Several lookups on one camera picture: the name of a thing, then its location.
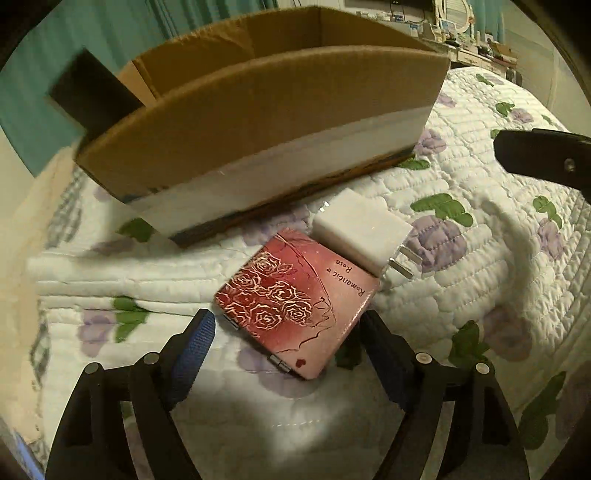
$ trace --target screw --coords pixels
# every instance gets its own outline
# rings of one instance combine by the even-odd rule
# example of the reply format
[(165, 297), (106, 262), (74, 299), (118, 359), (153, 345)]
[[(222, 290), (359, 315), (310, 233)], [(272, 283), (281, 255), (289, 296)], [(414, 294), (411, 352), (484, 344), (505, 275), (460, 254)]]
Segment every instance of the screw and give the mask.
[(431, 355), (429, 355), (428, 353), (424, 353), (424, 352), (417, 353), (417, 356), (415, 358), (417, 359), (417, 362), (419, 362), (420, 364), (423, 364), (423, 365), (430, 364), (431, 361), (433, 360)]
[(99, 369), (99, 364), (96, 362), (92, 362), (84, 367), (84, 373), (93, 374)]
[(481, 373), (482, 375), (486, 375), (488, 372), (491, 371), (491, 368), (487, 364), (479, 363), (476, 364), (476, 371)]
[(564, 161), (564, 170), (566, 171), (566, 173), (572, 173), (574, 172), (576, 169), (576, 165), (574, 163), (574, 160), (572, 158), (567, 158)]
[(146, 353), (144, 355), (144, 363), (146, 365), (154, 365), (158, 361), (159, 358), (160, 358), (160, 356), (156, 352)]

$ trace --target white quilt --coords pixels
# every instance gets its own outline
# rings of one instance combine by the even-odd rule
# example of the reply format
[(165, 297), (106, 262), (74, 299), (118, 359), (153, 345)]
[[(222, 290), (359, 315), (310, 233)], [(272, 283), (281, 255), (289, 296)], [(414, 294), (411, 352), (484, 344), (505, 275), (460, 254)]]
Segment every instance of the white quilt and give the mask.
[[(591, 207), (572, 189), (507, 174), (492, 144), (504, 128), (564, 129), (526, 90), (476, 67), (452, 70), (416, 157), (346, 186), (413, 223), (408, 246), (423, 257), (411, 281), (388, 274), (374, 307), (415, 350), (457, 366), (494, 366), (537, 479), (591, 392)], [(216, 290), (272, 234), (307, 230), (343, 187), (180, 251), (78, 172), (50, 229), (54, 248), (29, 264), (51, 337), (48, 442), (86, 363), (110, 368), (160, 350), (199, 307), (211, 308)], [(138, 313), (131, 327), (114, 312), (127, 308)], [(532, 404), (542, 391), (553, 402)], [(372, 478), (401, 413), (366, 358), (302, 384), (274, 372), (221, 320), (173, 417), (206, 480), (328, 480)], [(127, 422), (135, 451), (137, 431)], [(445, 423), (425, 478), (439, 465)]]

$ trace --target white wall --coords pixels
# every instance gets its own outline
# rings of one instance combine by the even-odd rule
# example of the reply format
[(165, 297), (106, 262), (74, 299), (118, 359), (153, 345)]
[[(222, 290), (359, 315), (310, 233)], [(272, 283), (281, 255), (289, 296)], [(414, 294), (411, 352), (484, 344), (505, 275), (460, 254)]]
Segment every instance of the white wall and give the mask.
[(0, 219), (10, 217), (27, 196), (33, 175), (0, 128)]
[(504, 0), (505, 42), (516, 53), (523, 87), (575, 133), (591, 137), (591, 106), (558, 50), (542, 29)]

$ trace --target cosmetic item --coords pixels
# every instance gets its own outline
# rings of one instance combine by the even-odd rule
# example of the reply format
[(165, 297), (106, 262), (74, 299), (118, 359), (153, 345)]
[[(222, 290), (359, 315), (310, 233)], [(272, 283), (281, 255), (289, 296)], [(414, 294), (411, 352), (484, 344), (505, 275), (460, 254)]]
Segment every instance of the cosmetic item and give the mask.
[(317, 377), (359, 320), (379, 280), (305, 234), (283, 229), (215, 295), (284, 371)]

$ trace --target purple flower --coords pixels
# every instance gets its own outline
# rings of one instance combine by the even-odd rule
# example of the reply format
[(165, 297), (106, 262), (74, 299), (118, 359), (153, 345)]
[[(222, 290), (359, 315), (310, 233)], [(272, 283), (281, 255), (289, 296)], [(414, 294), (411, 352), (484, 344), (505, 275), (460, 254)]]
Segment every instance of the purple flower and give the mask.
[(238, 352), (238, 365), (245, 371), (256, 374), (259, 383), (267, 390), (286, 398), (303, 398), (315, 392), (320, 378), (301, 380), (290, 374), (279, 372), (262, 353), (250, 347)]
[(97, 185), (95, 188), (95, 199), (99, 202), (108, 202), (113, 198), (109, 192), (107, 192), (103, 187)]
[(91, 247), (93, 252), (108, 257), (109, 255), (118, 254), (121, 252), (129, 252), (134, 249), (134, 239), (128, 236), (118, 238), (117, 240), (110, 240), (108, 242), (99, 242)]
[(129, 453), (131, 454), (138, 480), (154, 480), (154, 475), (148, 463), (148, 457), (146, 456), (142, 439), (139, 436), (138, 424), (135, 419), (125, 426), (125, 436), (127, 437)]
[(80, 350), (92, 358), (99, 354), (107, 342), (109, 332), (117, 324), (115, 312), (104, 310), (84, 310), (84, 324), (78, 327), (78, 338), (82, 341)]
[(531, 324), (504, 306), (484, 315), (484, 341), (501, 358), (522, 362), (531, 352)]
[(574, 432), (591, 401), (591, 361), (587, 360), (566, 382), (556, 409), (556, 438), (566, 440)]
[(306, 220), (309, 214), (310, 212), (306, 207), (300, 206), (291, 212), (276, 215), (265, 220), (251, 222), (242, 230), (244, 243), (249, 247), (264, 245), (273, 235), (284, 228), (291, 228), (306, 233), (308, 230)]
[(406, 246), (423, 259), (423, 273), (443, 270), (466, 255), (466, 240), (453, 221), (425, 215), (413, 227)]
[(456, 101), (452, 97), (446, 95), (443, 92), (439, 92), (439, 95), (437, 96), (437, 101), (445, 106), (448, 106), (449, 108), (456, 106)]
[(489, 82), (494, 83), (495, 85), (503, 85), (503, 80), (501, 80), (496, 75), (483, 75)]
[(564, 240), (558, 231), (558, 225), (552, 220), (543, 218), (540, 220), (537, 235), (540, 241), (540, 250), (550, 258), (557, 260), (564, 249)]
[(529, 113), (524, 108), (514, 108), (513, 110), (511, 110), (509, 115), (513, 120), (521, 122), (523, 124), (529, 124), (534, 121), (534, 117), (531, 116), (531, 113)]
[(442, 139), (435, 130), (427, 128), (423, 130), (421, 137), (418, 139), (417, 145), (414, 147), (415, 153), (418, 155), (432, 155), (441, 153), (447, 148), (445, 140)]

